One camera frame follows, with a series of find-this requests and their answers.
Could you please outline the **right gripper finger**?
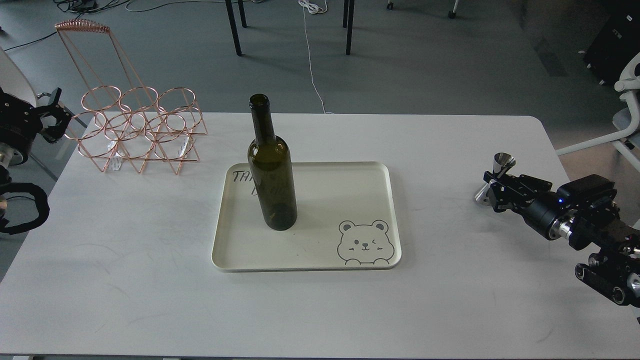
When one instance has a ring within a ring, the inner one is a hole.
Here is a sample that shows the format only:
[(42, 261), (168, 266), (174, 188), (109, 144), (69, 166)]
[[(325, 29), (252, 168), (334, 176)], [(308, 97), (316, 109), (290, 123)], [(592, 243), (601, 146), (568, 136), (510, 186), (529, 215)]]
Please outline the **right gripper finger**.
[(519, 214), (523, 209), (523, 187), (517, 183), (490, 184), (490, 205), (494, 212), (512, 210)]
[[(483, 180), (489, 180), (491, 171), (485, 171)], [(502, 177), (496, 178), (495, 183), (517, 183), (523, 187), (523, 193), (540, 193), (551, 190), (553, 183), (541, 178), (531, 177), (530, 175), (521, 174), (516, 177), (510, 174), (504, 174)]]

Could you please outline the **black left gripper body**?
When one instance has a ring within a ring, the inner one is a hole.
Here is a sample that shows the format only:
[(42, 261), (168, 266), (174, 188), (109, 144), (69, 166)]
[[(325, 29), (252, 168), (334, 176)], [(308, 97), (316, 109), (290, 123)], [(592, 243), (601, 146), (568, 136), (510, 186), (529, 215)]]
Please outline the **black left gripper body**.
[(0, 141), (19, 153), (29, 153), (42, 130), (42, 121), (32, 109), (29, 102), (0, 92)]

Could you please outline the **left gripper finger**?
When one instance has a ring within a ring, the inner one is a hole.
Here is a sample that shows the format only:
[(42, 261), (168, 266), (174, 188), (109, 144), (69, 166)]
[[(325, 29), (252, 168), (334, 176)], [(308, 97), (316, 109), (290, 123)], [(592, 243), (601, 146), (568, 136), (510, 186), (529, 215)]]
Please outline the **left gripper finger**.
[(63, 116), (63, 109), (60, 107), (60, 97), (62, 95), (61, 88), (55, 88), (48, 94), (48, 102), (44, 105), (38, 105), (32, 107), (30, 115), (36, 118), (54, 117), (60, 118)]
[(69, 127), (71, 120), (74, 117), (73, 112), (70, 111), (54, 111), (48, 112), (42, 116), (44, 117), (52, 117), (55, 119), (55, 124), (43, 127), (39, 134), (42, 138), (47, 141), (49, 144), (55, 144), (61, 140), (61, 138), (66, 134), (66, 130)]

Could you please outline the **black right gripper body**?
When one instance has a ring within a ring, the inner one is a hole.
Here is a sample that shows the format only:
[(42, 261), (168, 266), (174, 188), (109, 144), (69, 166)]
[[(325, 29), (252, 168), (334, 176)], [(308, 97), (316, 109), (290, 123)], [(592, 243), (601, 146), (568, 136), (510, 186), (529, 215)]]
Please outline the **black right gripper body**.
[(562, 224), (574, 232), (578, 225), (603, 226), (615, 218), (615, 183), (591, 174), (571, 181), (556, 192), (540, 193), (528, 207), (519, 211), (525, 223), (547, 240), (560, 237)]

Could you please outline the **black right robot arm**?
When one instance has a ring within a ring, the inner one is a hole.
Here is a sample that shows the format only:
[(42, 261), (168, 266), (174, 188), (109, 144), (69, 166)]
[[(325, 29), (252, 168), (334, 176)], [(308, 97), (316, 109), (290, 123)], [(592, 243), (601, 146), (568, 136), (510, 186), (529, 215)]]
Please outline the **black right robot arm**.
[(577, 251), (597, 253), (579, 263), (574, 275), (619, 306), (639, 306), (639, 231), (624, 223), (608, 178), (591, 174), (552, 191), (552, 184), (522, 174), (486, 171), (487, 200), (497, 213), (510, 210), (544, 239), (566, 239)]

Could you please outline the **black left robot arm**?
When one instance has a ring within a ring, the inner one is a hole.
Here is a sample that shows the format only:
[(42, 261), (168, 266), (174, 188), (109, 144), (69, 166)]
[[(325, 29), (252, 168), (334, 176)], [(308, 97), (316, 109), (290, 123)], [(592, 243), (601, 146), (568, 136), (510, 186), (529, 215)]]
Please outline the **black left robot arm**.
[[(21, 234), (44, 224), (50, 216), (50, 205), (46, 192), (30, 182), (14, 182), (10, 167), (28, 161), (37, 135), (50, 144), (55, 144), (65, 136), (74, 113), (60, 101), (61, 88), (48, 94), (49, 102), (34, 106), (3, 89), (0, 91), (0, 194), (2, 234)], [(37, 215), (21, 224), (9, 225), (6, 214), (9, 199), (25, 194), (35, 205)]]

